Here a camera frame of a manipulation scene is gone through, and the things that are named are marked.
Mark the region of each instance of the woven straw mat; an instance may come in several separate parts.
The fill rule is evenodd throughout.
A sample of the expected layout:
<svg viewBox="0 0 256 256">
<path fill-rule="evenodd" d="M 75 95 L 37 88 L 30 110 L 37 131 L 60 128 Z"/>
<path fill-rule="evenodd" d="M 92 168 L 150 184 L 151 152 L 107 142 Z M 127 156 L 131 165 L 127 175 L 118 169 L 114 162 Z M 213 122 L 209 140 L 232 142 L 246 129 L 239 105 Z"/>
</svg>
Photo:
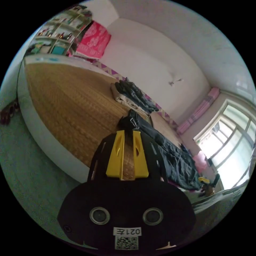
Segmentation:
<svg viewBox="0 0 256 256">
<path fill-rule="evenodd" d="M 116 79 L 62 64 L 28 64 L 25 68 L 41 120 L 69 152 L 90 166 L 101 140 L 117 131 L 119 119 L 129 111 L 112 97 L 110 84 Z M 134 179 L 132 140 L 127 137 L 123 178 Z"/>
</svg>

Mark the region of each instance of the window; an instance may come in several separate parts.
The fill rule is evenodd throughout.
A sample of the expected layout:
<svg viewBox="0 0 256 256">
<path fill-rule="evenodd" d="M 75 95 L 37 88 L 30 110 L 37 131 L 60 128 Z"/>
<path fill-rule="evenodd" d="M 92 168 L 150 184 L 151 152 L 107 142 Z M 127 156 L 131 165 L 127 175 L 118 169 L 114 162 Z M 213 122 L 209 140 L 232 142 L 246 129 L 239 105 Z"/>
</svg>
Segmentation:
<svg viewBox="0 0 256 256">
<path fill-rule="evenodd" d="M 228 103 L 210 129 L 197 140 L 220 174 L 224 189 L 249 179 L 248 164 L 255 134 L 256 124 L 252 116 Z"/>
</svg>

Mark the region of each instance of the bookshelf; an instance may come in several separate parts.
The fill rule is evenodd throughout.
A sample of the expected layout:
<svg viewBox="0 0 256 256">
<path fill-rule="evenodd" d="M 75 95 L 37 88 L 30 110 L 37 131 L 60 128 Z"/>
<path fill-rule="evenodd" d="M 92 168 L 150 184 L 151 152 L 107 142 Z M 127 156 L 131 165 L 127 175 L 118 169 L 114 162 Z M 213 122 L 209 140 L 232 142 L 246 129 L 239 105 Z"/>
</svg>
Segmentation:
<svg viewBox="0 0 256 256">
<path fill-rule="evenodd" d="M 25 55 L 37 53 L 66 55 L 74 52 L 77 45 L 75 40 L 92 23 L 92 14 L 86 7 L 76 5 L 64 10 L 47 21 L 39 33 L 33 38 Z"/>
</svg>

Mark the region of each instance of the yellow plastic bracket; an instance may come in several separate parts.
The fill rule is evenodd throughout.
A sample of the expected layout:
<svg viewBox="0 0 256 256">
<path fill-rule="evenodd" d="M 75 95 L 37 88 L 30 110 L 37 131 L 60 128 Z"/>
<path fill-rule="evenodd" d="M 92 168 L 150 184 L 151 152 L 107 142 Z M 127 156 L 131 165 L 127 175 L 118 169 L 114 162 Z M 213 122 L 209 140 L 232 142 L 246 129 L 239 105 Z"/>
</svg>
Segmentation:
<svg viewBox="0 0 256 256">
<path fill-rule="evenodd" d="M 204 177 L 199 177 L 198 180 L 199 180 L 200 182 L 204 182 L 205 184 L 210 184 L 210 180 L 209 180 L 209 179 L 206 179 L 206 178 L 204 178 Z"/>
<path fill-rule="evenodd" d="M 149 171 L 142 145 L 141 133 L 139 131 L 133 131 L 133 161 L 135 179 L 147 178 Z"/>
<path fill-rule="evenodd" d="M 109 158 L 106 175 L 111 178 L 123 179 L 123 153 L 125 146 L 125 131 L 117 131 L 115 142 Z"/>
</svg>

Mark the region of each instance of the qr code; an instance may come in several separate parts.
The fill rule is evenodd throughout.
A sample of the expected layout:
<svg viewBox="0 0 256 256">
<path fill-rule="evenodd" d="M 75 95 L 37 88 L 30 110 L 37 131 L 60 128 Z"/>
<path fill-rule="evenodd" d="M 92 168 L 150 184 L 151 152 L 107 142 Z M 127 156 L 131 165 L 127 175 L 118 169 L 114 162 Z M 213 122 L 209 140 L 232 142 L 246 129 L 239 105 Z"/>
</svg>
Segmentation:
<svg viewBox="0 0 256 256">
<path fill-rule="evenodd" d="M 115 237 L 116 250 L 139 250 L 138 237 Z"/>
</svg>

